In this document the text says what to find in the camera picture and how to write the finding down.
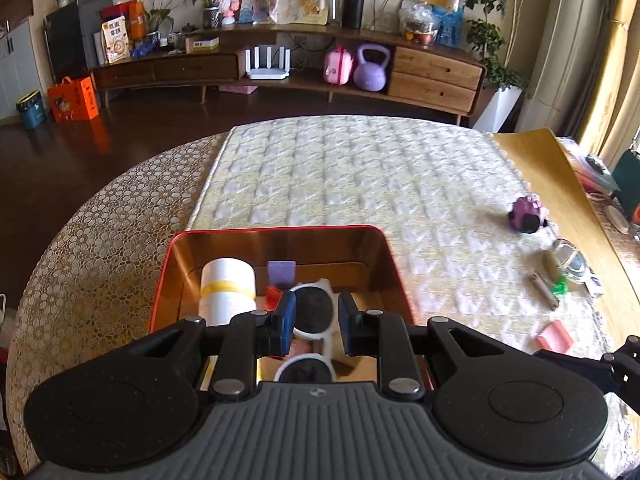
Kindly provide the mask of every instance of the clear plastic bag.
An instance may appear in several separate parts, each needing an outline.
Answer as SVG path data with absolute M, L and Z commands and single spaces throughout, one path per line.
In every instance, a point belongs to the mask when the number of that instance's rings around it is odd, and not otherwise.
M 407 41 L 421 44 L 435 42 L 440 20 L 431 10 L 430 4 L 414 3 L 399 11 L 400 31 Z

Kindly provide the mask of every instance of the white planter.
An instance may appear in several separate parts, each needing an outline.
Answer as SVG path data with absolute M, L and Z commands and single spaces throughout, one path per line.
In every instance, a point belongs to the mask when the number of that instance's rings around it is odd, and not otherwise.
M 516 86 L 497 90 L 472 128 L 480 132 L 498 133 L 521 94 L 522 89 Z

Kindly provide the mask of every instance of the flower pot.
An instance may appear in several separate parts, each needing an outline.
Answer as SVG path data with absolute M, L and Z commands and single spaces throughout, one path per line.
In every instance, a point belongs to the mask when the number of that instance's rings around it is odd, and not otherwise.
M 495 91 L 472 128 L 480 132 L 498 133 L 521 94 L 522 89 L 516 86 Z
M 202 11 L 202 28 L 216 28 L 220 25 L 218 7 L 207 7 Z
M 155 30 L 146 35 L 145 43 L 153 43 L 154 46 L 157 46 L 160 42 L 160 31 Z

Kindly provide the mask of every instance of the white cabinet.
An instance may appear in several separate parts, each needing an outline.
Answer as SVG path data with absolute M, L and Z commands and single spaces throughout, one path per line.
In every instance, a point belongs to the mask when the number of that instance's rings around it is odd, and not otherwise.
M 27 20 L 11 34 L 12 57 L 14 58 L 18 81 L 20 82 L 20 97 L 40 88 L 40 77 L 36 68 L 36 60 L 31 44 L 30 22 Z
M 17 114 L 18 99 L 34 90 L 42 91 L 29 27 L 26 20 L 0 40 L 0 120 Z

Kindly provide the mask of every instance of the purple toy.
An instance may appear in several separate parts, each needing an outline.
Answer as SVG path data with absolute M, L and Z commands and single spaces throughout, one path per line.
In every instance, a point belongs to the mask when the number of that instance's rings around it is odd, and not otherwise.
M 509 212 L 509 224 L 516 231 L 533 234 L 540 226 L 547 227 L 546 209 L 540 202 L 530 196 L 521 196 L 513 203 L 513 208 Z
M 381 64 L 366 61 L 362 53 L 365 50 L 377 50 L 385 55 Z M 391 52 L 387 47 L 375 43 L 364 43 L 358 48 L 358 67 L 353 73 L 353 82 L 356 86 L 369 92 L 382 90 L 386 84 L 385 68 L 391 58 Z

